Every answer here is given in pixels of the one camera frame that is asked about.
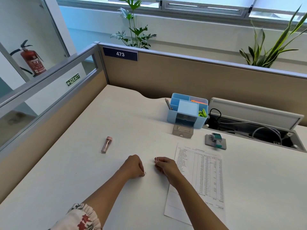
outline document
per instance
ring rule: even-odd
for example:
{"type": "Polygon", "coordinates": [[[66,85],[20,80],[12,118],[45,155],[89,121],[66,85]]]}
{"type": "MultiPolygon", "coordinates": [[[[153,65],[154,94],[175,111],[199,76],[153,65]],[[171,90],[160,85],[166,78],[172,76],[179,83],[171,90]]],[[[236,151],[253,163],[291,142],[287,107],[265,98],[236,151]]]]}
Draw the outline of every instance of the document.
{"type": "MultiPolygon", "coordinates": [[[[175,162],[202,200],[225,224],[221,157],[178,144],[175,162]]],[[[179,194],[172,185],[169,185],[164,215],[191,225],[179,194]]]]}

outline potted plant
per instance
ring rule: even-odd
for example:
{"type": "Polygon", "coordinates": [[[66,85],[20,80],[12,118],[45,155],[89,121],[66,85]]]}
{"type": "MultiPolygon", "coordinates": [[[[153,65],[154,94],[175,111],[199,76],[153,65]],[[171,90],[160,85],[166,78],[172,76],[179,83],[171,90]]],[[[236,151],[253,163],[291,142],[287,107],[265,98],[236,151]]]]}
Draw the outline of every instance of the potted plant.
{"type": "Polygon", "coordinates": [[[114,38],[122,40],[126,46],[149,49],[148,47],[150,47],[151,45],[147,42],[148,39],[156,37],[157,35],[156,34],[144,34],[144,31],[148,30],[147,28],[148,25],[145,26],[144,28],[135,27],[134,11],[141,6],[142,2],[140,0],[137,0],[136,2],[134,2],[133,0],[120,0],[120,1],[124,1],[128,3],[128,5],[131,8],[131,12],[124,8],[119,9],[119,13],[121,14],[121,17],[123,19],[128,19],[129,21],[129,30],[130,30],[131,40],[126,36],[125,31],[118,32],[116,34],[112,34],[111,38],[114,37],[114,38]]]}
{"type": "Polygon", "coordinates": [[[283,33],[281,34],[281,36],[279,37],[279,39],[277,40],[275,45],[268,51],[266,51],[265,48],[263,47],[263,42],[264,42],[264,39],[266,37],[264,30],[261,29],[262,38],[261,38],[261,43],[259,45],[256,29],[255,29],[253,22],[251,21],[251,23],[254,27],[254,35],[255,35],[254,47],[253,48],[251,48],[250,46],[248,47],[248,51],[251,54],[251,58],[249,57],[249,55],[247,53],[244,52],[243,49],[240,50],[241,56],[246,60],[248,65],[270,68],[279,54],[286,52],[286,51],[296,51],[296,50],[298,50],[298,49],[285,49],[285,48],[289,43],[291,43],[294,39],[296,39],[298,36],[300,36],[301,34],[303,34],[307,30],[307,29],[305,29],[300,34],[298,34],[297,36],[288,40],[303,25],[303,23],[305,22],[305,20],[307,18],[307,13],[306,13],[301,18],[301,20],[296,24],[294,29],[292,31],[290,31],[292,21],[293,21],[294,17],[296,16],[296,14],[298,13],[298,11],[300,10],[300,8],[301,7],[299,7],[297,9],[297,11],[294,13],[294,15],[291,17],[287,28],[283,31],[283,33]]]}

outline blue desk organizer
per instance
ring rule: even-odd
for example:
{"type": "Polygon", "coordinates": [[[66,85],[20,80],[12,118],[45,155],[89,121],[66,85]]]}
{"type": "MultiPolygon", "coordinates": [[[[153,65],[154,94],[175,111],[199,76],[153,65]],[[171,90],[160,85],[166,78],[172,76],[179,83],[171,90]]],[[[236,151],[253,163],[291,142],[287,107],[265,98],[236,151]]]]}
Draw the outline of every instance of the blue desk organizer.
{"type": "Polygon", "coordinates": [[[167,121],[170,123],[176,123],[176,120],[178,120],[177,115],[182,114],[191,116],[190,120],[193,121],[192,127],[201,129],[207,120],[207,118],[198,116],[198,111],[202,111],[203,109],[205,109],[208,115],[208,100],[204,98],[173,93],[170,105],[173,108],[173,110],[169,110],[167,114],[167,121]],[[191,102],[191,100],[206,103],[207,105],[191,102]]]}

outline green exit sign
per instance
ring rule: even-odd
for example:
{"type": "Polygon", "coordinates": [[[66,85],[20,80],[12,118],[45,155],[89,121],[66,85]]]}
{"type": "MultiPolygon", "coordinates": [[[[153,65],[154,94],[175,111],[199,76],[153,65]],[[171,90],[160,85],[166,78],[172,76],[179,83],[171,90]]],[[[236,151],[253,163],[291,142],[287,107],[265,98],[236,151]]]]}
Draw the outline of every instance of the green exit sign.
{"type": "Polygon", "coordinates": [[[80,79],[79,73],[77,73],[75,76],[73,76],[73,77],[70,78],[68,81],[66,81],[66,85],[69,87],[69,86],[71,86],[73,83],[75,83],[75,81],[77,81],[78,79],[80,79]]]}

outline forearm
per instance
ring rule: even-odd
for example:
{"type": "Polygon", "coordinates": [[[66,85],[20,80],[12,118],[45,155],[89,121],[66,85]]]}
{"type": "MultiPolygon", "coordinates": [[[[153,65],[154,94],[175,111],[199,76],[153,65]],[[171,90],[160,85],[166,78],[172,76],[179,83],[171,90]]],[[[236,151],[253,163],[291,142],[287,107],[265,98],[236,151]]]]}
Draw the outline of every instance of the forearm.
{"type": "Polygon", "coordinates": [[[127,175],[122,172],[121,169],[117,170],[117,172],[106,183],[83,202],[94,209],[102,227],[109,216],[117,196],[128,179],[127,175]]]}
{"type": "Polygon", "coordinates": [[[194,230],[228,230],[184,176],[178,179],[175,188],[194,230]]]}

